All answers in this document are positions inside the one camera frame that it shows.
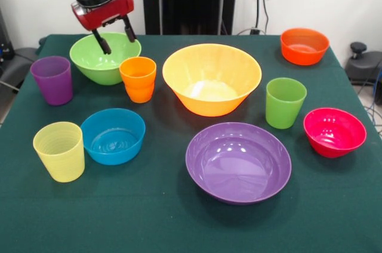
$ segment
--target green cup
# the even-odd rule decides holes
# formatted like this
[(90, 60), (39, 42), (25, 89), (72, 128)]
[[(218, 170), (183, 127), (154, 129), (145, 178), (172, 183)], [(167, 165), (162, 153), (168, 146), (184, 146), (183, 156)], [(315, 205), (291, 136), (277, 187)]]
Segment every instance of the green cup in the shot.
[(293, 126), (306, 98), (305, 86), (291, 78), (276, 78), (267, 84), (266, 120), (277, 129)]

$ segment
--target red bowl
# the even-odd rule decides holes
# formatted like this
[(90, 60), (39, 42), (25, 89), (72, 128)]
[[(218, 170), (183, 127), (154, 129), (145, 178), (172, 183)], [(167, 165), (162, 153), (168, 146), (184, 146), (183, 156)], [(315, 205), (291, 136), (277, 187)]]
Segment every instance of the red bowl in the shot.
[(366, 140), (366, 129), (352, 114), (335, 108), (318, 108), (304, 118), (304, 130), (314, 150), (326, 158), (344, 156)]
[(312, 29), (293, 28), (281, 34), (281, 53), (289, 62), (308, 66), (318, 63), (329, 48), (329, 39)]

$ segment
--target purple bowl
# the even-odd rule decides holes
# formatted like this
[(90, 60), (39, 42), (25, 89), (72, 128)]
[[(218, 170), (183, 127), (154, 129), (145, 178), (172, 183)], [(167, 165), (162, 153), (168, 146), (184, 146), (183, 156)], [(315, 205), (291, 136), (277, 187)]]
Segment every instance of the purple bowl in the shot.
[(222, 123), (199, 132), (187, 148), (186, 166), (201, 189), (237, 205), (274, 196), (292, 171), (285, 146), (266, 130), (244, 123)]

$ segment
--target green bowl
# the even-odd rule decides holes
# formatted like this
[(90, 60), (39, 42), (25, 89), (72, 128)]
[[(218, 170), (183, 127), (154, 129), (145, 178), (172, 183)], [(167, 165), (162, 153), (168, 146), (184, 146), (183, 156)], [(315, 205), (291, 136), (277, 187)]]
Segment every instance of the green bowl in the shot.
[(70, 58), (87, 78), (100, 85), (115, 85), (122, 82), (119, 65), (130, 57), (141, 54), (138, 40), (131, 43), (124, 33), (106, 32), (101, 36), (107, 41), (112, 53), (103, 54), (94, 35), (88, 35), (74, 43)]

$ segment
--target cup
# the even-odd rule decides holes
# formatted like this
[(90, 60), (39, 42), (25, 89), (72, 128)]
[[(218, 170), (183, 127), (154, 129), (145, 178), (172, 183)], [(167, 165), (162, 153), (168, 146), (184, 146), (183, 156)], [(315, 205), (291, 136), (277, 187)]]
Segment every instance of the cup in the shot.
[(291, 78), (276, 78), (267, 84), (266, 121), (277, 129), (293, 126), (304, 103), (305, 86)]
[(32, 64), (30, 72), (49, 105), (63, 105), (73, 98), (70, 61), (65, 57), (49, 56), (39, 59)]
[(156, 64), (147, 57), (126, 59), (119, 67), (126, 92), (135, 103), (148, 102), (154, 92)]
[(33, 147), (50, 176), (60, 183), (76, 180), (84, 172), (84, 142), (76, 124), (57, 122), (43, 127)]

